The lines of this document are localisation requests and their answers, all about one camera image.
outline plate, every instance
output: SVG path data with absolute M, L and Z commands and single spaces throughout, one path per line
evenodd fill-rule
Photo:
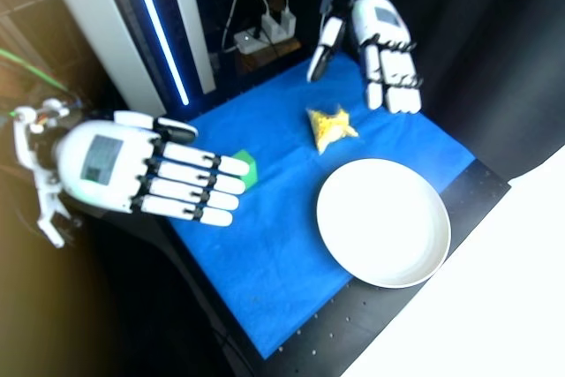
M 321 188 L 321 237 L 335 260 L 364 282 L 386 288 L 422 283 L 448 255 L 448 211 L 433 187 L 400 163 L 343 165 Z

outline robotic hand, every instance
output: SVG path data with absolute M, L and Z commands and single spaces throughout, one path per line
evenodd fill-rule
M 334 4 L 332 13 L 320 33 L 308 81 L 320 79 L 326 71 L 343 40 L 350 14 L 365 74 L 368 108 L 379 108 L 384 98 L 392 113 L 418 112 L 422 80 L 411 56 L 416 45 L 394 5 L 389 0 L 348 0 L 345 5 Z
M 56 100 L 40 109 L 15 109 L 19 163 L 34 173 L 41 215 L 39 228 L 56 247 L 64 238 L 56 214 L 71 220 L 62 191 L 94 207 L 166 215 L 228 226 L 239 178 L 247 163 L 185 146 L 198 132 L 190 125 L 138 112 L 118 111 L 113 121 L 86 121 L 69 131 L 58 125 L 69 114 Z

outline yellow plastic packaging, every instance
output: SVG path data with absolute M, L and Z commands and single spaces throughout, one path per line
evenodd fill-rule
M 347 136 L 359 136 L 355 129 L 350 126 L 350 114 L 341 107 L 335 115 L 308 109 L 308 116 L 320 155 L 324 153 L 330 143 Z

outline white power strip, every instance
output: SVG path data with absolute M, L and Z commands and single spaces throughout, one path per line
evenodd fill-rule
M 294 37 L 297 19 L 290 11 L 284 11 L 281 15 L 281 24 L 273 17 L 264 14 L 261 16 L 261 32 L 259 38 L 252 36 L 254 28 L 242 31 L 234 35 L 233 39 L 237 49 L 244 55 L 250 55 L 258 50 L 264 49 L 282 41 Z

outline blue cloth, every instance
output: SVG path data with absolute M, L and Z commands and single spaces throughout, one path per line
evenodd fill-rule
M 402 163 L 441 192 L 473 156 L 423 115 L 365 106 L 357 64 L 337 56 L 324 78 L 305 81 L 300 64 L 191 122 L 194 146 L 218 154 L 247 150 L 259 183 L 240 198 L 229 228 L 172 219 L 172 225 L 263 358 L 349 280 L 318 232 L 315 205 L 329 174 L 346 162 Z M 318 155 L 306 109 L 350 112 L 357 139 Z

